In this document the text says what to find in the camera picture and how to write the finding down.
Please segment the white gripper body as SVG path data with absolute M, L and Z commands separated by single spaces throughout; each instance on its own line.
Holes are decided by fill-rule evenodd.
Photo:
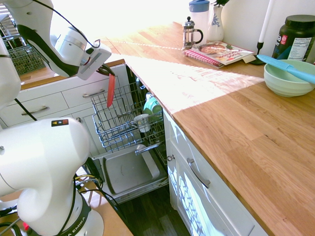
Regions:
M 111 54 L 111 49 L 102 43 L 97 48 L 96 46 L 89 47 L 83 53 L 76 76 L 82 80 L 87 80 L 109 59 Z

